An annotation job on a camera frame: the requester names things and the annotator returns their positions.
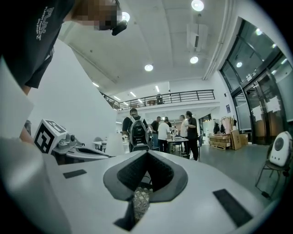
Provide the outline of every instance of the white device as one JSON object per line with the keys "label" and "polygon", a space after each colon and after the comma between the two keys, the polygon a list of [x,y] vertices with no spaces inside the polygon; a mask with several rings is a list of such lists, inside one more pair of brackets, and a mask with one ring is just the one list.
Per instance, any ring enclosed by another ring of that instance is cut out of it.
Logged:
{"label": "white device", "polygon": [[292,153],[292,137],[289,132],[280,133],[271,149],[270,162],[284,166]]}
{"label": "white device", "polygon": [[42,153],[50,154],[59,141],[66,138],[67,133],[56,122],[42,119],[33,141]]}

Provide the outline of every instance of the black backpack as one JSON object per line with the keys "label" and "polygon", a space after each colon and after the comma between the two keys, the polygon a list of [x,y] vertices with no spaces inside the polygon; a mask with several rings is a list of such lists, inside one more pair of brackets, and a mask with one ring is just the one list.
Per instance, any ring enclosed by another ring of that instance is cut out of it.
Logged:
{"label": "black backpack", "polygon": [[219,128],[219,124],[216,122],[214,127],[214,134],[217,134],[218,131],[220,131],[220,128]]}
{"label": "black backpack", "polygon": [[144,118],[140,116],[131,116],[132,125],[129,129],[129,140],[133,146],[137,144],[147,144],[149,136],[145,124]]}
{"label": "black backpack", "polygon": [[226,132],[225,132],[225,127],[224,127],[223,124],[221,124],[221,130],[220,130],[220,131],[221,131],[222,134],[225,134],[225,133],[226,133]]}

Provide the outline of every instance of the black t-shirt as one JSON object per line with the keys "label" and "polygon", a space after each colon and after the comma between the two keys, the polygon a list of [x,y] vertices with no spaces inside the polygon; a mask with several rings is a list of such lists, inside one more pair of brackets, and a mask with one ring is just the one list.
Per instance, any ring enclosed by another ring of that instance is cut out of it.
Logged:
{"label": "black t-shirt", "polygon": [[159,128],[159,123],[157,121],[152,122],[151,124],[152,128],[156,131],[155,133],[152,132],[153,134],[158,134],[157,129]]}
{"label": "black t-shirt", "polygon": [[[190,118],[188,120],[188,124],[197,126],[196,119],[193,118],[193,117]],[[196,139],[197,138],[197,127],[196,128],[188,127],[188,129],[187,129],[187,138],[188,139]]]}
{"label": "black t-shirt", "polygon": [[[141,117],[140,117],[139,115],[136,115],[136,116],[133,115],[133,118],[134,118],[135,120],[138,120],[138,119],[140,119]],[[145,119],[143,120],[143,123],[145,124],[146,128],[148,128],[148,125],[147,125]],[[123,132],[129,132],[129,131],[130,131],[130,127],[131,127],[131,125],[132,125],[132,121],[131,121],[131,119],[130,119],[129,117],[126,117],[126,118],[124,119],[124,121],[123,121],[123,124],[122,124],[122,131],[123,131]]]}
{"label": "black t-shirt", "polygon": [[4,29],[1,29],[2,45],[8,68],[20,87],[38,88],[41,78],[52,60],[53,46],[65,16],[75,0],[10,1]]}

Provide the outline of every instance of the balcony railing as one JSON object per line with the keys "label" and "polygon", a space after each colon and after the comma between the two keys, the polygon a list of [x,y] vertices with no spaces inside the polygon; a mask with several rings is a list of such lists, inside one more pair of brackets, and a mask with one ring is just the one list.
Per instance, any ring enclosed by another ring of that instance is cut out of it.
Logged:
{"label": "balcony railing", "polygon": [[102,96],[104,97],[104,99],[106,99],[106,101],[110,104],[110,106],[115,109],[118,110],[119,109],[119,102],[115,101],[113,98],[107,96],[106,94],[100,92],[102,94]]}
{"label": "balcony railing", "polygon": [[195,90],[178,93],[158,94],[156,96],[143,97],[133,99],[129,101],[119,102],[117,108],[118,111],[127,110],[131,108],[139,108],[144,106],[164,105],[178,102],[189,101],[204,101],[214,100],[214,90]]}

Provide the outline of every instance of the cardboard box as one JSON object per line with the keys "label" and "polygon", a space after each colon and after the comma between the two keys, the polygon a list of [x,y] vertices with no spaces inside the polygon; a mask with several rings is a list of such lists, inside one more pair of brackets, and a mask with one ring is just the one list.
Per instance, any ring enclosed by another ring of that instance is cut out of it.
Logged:
{"label": "cardboard box", "polygon": [[231,135],[225,135],[225,136],[208,136],[209,139],[217,139],[217,140],[227,140],[231,139]]}
{"label": "cardboard box", "polygon": [[222,142],[218,142],[218,141],[210,141],[210,144],[221,146],[221,147],[231,146],[231,143],[222,143]]}
{"label": "cardboard box", "polygon": [[238,150],[242,147],[239,130],[231,131],[232,148]]}
{"label": "cardboard box", "polygon": [[248,144],[248,134],[240,134],[240,141],[242,145]]}

